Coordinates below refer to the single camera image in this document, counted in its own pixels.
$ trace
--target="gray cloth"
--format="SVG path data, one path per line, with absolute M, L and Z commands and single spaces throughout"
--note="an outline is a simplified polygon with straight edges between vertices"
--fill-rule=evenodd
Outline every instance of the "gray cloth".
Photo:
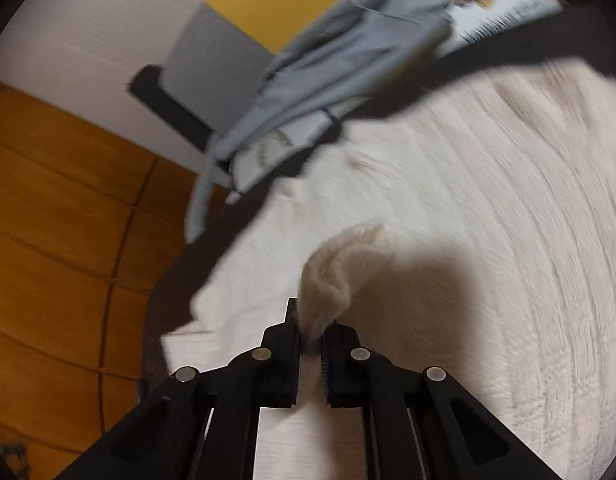
M 248 110 L 272 59 L 268 50 L 204 4 L 170 52 L 159 84 L 211 129 L 225 133 Z
M 295 42 L 273 62 L 273 68 L 281 69 L 243 118 L 217 141 L 214 155 L 219 160 L 228 160 L 236 150 L 290 120 L 350 97 L 370 95 L 450 34 L 452 20 L 446 7 L 452 0 L 369 1 L 376 10 L 353 0 L 339 2 L 309 28 L 319 40 L 320 31 L 334 23 L 330 41 L 294 60 L 294 51 L 302 54 L 306 45 L 313 44 L 302 34 L 294 50 Z
M 301 56 L 341 36 L 361 21 L 368 9 L 378 9 L 385 0 L 339 0 L 308 27 L 290 40 L 261 75 L 268 81 L 275 72 L 299 60 Z
M 205 215 L 213 192 L 213 172 L 217 167 L 217 159 L 213 156 L 217 139 L 219 135 L 215 133 L 208 140 L 203 168 L 195 178 L 195 184 L 190 192 L 184 220 L 184 239 L 187 244 L 193 243 L 205 231 Z

